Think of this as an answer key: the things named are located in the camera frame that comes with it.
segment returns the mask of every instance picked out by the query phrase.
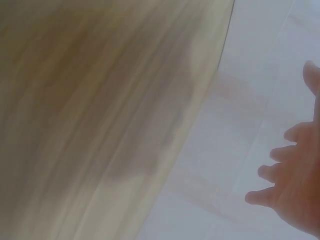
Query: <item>pale skin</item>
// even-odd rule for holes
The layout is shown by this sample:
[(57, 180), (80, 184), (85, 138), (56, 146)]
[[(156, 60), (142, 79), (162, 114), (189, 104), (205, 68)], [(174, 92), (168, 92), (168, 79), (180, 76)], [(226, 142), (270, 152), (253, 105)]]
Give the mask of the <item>pale skin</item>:
[(274, 186), (247, 193), (245, 201), (274, 209), (288, 224), (320, 239), (320, 68), (308, 61), (303, 78), (315, 95), (313, 121), (284, 133), (292, 145), (273, 149), (270, 157), (277, 163), (258, 169)]

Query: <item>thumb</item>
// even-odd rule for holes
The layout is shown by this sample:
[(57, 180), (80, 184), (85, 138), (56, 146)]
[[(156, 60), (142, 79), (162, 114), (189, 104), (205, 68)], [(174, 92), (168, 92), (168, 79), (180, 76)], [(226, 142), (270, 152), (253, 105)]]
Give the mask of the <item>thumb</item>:
[(320, 68), (312, 61), (307, 61), (303, 67), (303, 79), (311, 92), (316, 95), (320, 84)]
[(315, 144), (318, 146), (320, 144), (320, 88), (319, 87), (315, 95), (313, 124), (314, 124)]

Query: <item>finger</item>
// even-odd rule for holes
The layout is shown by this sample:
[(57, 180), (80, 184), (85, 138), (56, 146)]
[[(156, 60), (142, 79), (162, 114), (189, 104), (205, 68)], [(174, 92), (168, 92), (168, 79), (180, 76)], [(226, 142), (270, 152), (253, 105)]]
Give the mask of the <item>finger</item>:
[(248, 192), (245, 195), (245, 201), (248, 204), (272, 208), (274, 206), (274, 195), (274, 187), (269, 187), (259, 191)]
[(270, 152), (270, 158), (273, 160), (284, 163), (285, 161), (291, 159), (295, 154), (296, 146), (284, 146), (274, 148)]
[(259, 167), (258, 175), (260, 178), (263, 178), (269, 181), (270, 183), (275, 184), (278, 177), (281, 174), (282, 166), (283, 166), (282, 163), (276, 163), (272, 166), (263, 165)]
[(284, 133), (284, 139), (297, 143), (298, 140), (307, 132), (311, 131), (313, 122), (300, 122), (297, 125), (291, 127)]
[(312, 61), (307, 61), (303, 67), (303, 79), (311, 92), (316, 95), (320, 83), (320, 68)]

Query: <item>beige curved surface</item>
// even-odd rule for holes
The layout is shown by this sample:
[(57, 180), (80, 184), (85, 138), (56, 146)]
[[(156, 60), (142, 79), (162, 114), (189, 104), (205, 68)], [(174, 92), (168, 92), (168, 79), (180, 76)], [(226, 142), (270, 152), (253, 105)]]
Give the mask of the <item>beige curved surface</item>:
[(232, 0), (0, 1), (7, 240), (130, 240), (218, 67)]

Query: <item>hand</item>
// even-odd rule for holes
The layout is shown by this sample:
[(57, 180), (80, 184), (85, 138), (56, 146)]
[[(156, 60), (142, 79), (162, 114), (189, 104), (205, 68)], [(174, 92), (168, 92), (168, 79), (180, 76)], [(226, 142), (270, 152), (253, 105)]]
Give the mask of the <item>hand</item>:
[(293, 227), (320, 238), (320, 68), (307, 62), (303, 78), (316, 95), (313, 121), (285, 132), (296, 145), (273, 149), (270, 157), (278, 163), (258, 169), (274, 186), (247, 193), (245, 201), (272, 208)]

